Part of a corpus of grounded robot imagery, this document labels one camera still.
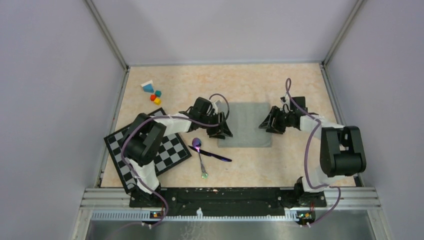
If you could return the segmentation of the grey cloth napkin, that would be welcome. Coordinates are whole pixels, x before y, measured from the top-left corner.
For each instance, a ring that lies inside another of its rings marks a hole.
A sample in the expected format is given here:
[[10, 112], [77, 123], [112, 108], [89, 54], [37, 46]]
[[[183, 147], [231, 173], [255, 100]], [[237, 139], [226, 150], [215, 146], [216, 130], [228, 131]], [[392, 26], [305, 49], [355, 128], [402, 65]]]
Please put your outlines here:
[[271, 110], [268, 102], [230, 102], [226, 123], [233, 137], [218, 140], [220, 148], [269, 148], [272, 135], [259, 125]]

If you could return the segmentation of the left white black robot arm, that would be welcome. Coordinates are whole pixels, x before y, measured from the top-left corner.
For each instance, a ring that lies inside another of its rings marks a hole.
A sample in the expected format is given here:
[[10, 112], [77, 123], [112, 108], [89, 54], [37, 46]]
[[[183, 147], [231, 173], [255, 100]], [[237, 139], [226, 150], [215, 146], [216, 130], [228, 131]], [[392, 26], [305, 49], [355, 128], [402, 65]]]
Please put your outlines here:
[[233, 136], [227, 119], [230, 110], [218, 109], [217, 102], [198, 97], [185, 111], [171, 115], [137, 115], [119, 142], [120, 154], [142, 191], [141, 200], [149, 207], [160, 202], [154, 159], [164, 137], [205, 129], [210, 138], [225, 139]]

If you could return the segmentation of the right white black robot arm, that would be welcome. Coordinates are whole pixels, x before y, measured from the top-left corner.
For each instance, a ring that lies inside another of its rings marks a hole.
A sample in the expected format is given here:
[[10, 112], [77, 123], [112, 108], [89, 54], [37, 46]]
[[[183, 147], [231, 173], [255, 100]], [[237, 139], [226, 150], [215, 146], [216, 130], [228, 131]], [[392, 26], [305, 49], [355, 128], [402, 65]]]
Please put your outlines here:
[[[281, 97], [282, 107], [273, 106], [258, 126], [268, 133], [284, 134], [287, 128], [309, 133], [305, 146], [305, 175], [297, 181], [293, 200], [307, 206], [314, 198], [336, 181], [365, 171], [367, 167], [361, 131], [357, 126], [345, 126], [328, 121], [317, 113], [309, 112], [304, 96]], [[308, 169], [309, 149], [312, 139], [320, 141], [319, 166]]]

